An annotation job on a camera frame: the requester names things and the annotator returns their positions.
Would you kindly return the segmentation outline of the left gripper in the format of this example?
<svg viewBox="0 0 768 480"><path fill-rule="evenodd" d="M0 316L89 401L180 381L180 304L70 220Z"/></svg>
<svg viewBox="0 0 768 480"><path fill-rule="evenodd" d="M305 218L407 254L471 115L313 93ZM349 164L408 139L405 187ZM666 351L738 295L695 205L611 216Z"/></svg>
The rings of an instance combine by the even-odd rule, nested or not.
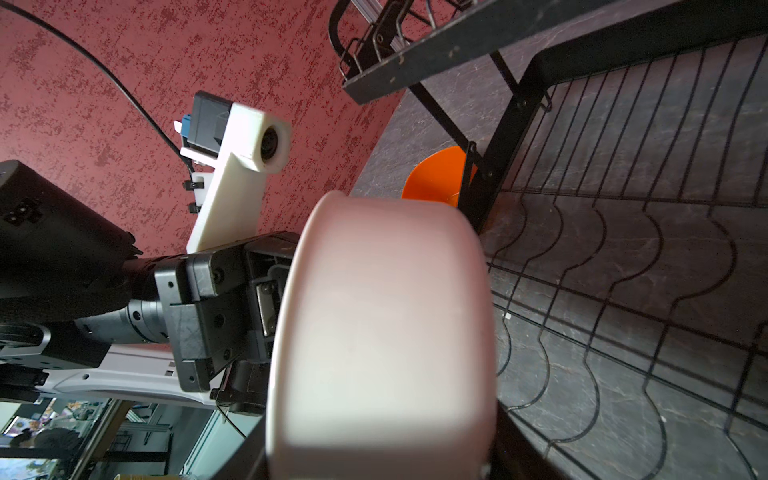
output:
<svg viewBox="0 0 768 480"><path fill-rule="evenodd" d="M296 233L271 233L159 264L154 279L182 391L235 413L265 413L298 242Z"/></svg>

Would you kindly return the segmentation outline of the white bowl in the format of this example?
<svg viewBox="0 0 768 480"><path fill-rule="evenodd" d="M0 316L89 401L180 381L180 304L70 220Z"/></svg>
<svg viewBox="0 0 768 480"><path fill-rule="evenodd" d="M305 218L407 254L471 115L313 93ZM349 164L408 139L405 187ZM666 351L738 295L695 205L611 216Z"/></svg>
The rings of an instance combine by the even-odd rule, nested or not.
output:
<svg viewBox="0 0 768 480"><path fill-rule="evenodd" d="M280 307L274 479L477 479L496 423L484 254L456 208L326 194Z"/></svg>

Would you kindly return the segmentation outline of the orange bowl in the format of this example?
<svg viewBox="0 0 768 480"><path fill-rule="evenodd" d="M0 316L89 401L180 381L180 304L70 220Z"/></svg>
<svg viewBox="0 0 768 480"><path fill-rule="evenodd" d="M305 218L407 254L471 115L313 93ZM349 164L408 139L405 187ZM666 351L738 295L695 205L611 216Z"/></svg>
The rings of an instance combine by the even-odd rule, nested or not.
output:
<svg viewBox="0 0 768 480"><path fill-rule="evenodd" d="M458 207L466 154L459 146L440 150L421 161L409 174L401 198Z"/></svg>

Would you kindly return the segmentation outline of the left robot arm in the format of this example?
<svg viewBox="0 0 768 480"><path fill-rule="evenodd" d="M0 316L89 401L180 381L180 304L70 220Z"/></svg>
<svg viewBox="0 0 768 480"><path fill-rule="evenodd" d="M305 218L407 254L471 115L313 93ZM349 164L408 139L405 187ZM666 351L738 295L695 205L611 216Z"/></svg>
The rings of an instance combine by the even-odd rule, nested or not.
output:
<svg viewBox="0 0 768 480"><path fill-rule="evenodd" d="M1 397L266 404L298 237L145 258L134 237L17 160L1 165Z"/></svg>

